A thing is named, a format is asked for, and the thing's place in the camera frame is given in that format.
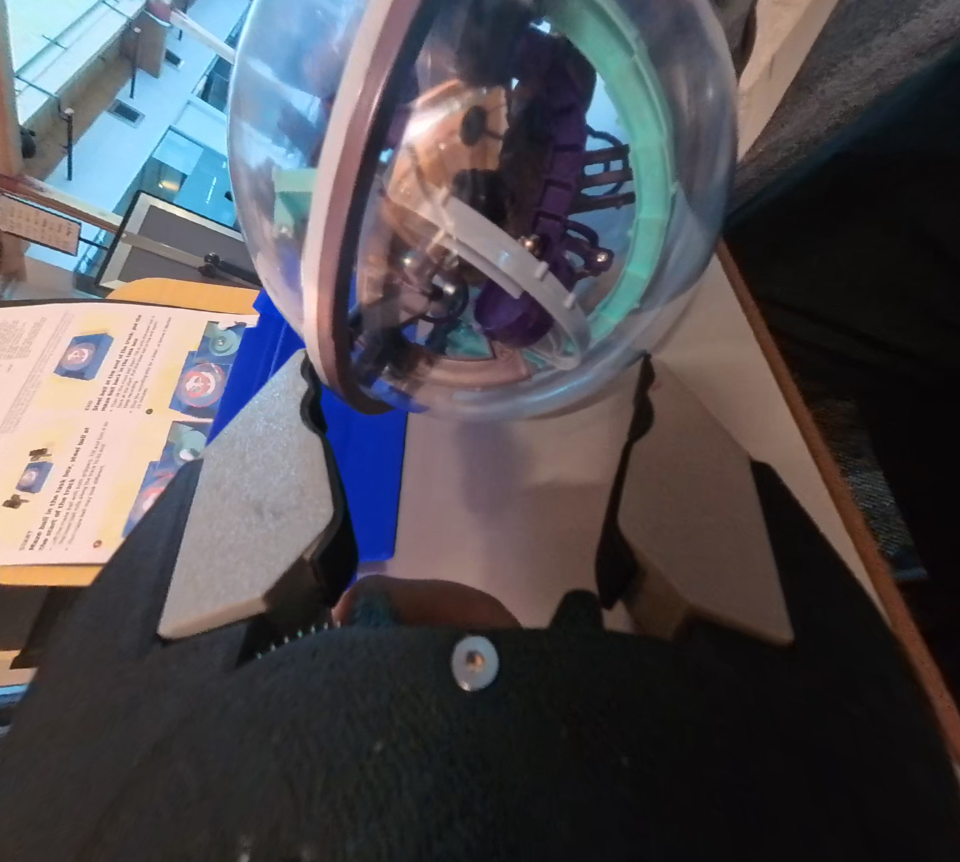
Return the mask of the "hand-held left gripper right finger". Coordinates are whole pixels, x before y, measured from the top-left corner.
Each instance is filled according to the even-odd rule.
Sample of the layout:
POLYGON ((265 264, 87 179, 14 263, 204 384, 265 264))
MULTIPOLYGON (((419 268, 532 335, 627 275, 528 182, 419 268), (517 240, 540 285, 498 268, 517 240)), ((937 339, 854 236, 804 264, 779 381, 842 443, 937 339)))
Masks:
POLYGON ((668 367, 641 365, 598 544, 598 594, 639 634, 794 629, 749 453, 668 367))

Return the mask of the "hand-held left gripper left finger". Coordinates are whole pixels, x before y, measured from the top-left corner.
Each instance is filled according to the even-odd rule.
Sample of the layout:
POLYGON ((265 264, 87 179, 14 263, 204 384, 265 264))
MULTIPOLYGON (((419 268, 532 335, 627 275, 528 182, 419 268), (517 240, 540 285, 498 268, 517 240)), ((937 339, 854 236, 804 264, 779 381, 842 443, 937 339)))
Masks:
POLYGON ((359 555, 321 389, 295 352, 203 452, 162 639, 251 620, 286 638, 330 620, 359 555))

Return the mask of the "blue plastic bin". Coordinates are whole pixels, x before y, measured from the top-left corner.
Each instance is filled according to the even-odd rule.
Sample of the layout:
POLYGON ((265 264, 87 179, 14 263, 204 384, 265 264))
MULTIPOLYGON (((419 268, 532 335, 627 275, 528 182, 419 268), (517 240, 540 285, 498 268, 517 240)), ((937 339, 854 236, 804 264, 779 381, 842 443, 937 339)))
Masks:
MULTIPOLYGON (((305 348, 266 291, 259 291, 252 305, 258 319, 239 345, 209 443, 292 355, 305 348)), ((361 414, 328 389, 322 389, 318 406, 342 477, 359 560, 385 563, 395 555, 397 544, 406 416, 397 410, 361 414)))

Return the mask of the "clear plastic maze ball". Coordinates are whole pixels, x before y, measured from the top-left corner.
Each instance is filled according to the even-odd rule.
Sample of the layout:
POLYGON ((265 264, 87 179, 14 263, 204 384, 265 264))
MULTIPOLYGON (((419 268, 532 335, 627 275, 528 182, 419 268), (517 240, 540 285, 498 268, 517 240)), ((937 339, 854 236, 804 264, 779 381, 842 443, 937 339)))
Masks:
POLYGON ((578 405, 719 241, 738 87, 711 0, 253 0, 230 84, 257 275, 365 414, 578 405))

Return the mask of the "grey partition panel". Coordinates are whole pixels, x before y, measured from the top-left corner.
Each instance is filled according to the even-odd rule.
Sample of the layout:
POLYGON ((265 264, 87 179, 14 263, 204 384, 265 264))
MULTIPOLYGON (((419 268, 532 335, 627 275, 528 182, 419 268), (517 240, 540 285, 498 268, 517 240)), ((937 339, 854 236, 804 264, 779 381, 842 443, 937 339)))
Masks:
POLYGON ((110 290, 143 279, 259 289, 253 265, 238 230, 140 190, 91 278, 110 290))

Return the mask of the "hanging paper sign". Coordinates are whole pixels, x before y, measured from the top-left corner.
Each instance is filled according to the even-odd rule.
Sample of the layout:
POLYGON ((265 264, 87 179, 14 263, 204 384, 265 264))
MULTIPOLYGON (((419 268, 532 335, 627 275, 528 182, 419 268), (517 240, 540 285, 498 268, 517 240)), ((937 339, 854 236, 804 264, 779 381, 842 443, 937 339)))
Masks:
POLYGON ((2 194, 1 232, 66 256, 77 256, 82 223, 48 208, 2 194))

